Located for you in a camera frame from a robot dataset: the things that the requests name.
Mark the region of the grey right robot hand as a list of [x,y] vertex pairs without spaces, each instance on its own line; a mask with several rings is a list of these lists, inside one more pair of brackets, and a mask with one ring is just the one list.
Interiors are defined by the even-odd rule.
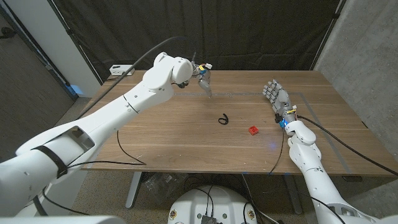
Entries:
[[290,123],[297,120],[297,107],[292,104],[289,94],[277,80],[273,79],[264,85],[262,94],[270,101],[276,123],[281,121]]

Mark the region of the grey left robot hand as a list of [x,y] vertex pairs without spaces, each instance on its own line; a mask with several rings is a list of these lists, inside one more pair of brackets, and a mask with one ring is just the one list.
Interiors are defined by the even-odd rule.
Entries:
[[198,79],[198,85],[201,89],[203,89],[206,93],[206,95],[211,98],[212,97],[212,91],[211,91],[211,72],[210,70],[212,69],[212,64],[210,63],[203,63],[203,64],[196,64],[194,61],[192,61],[193,65],[193,78]]

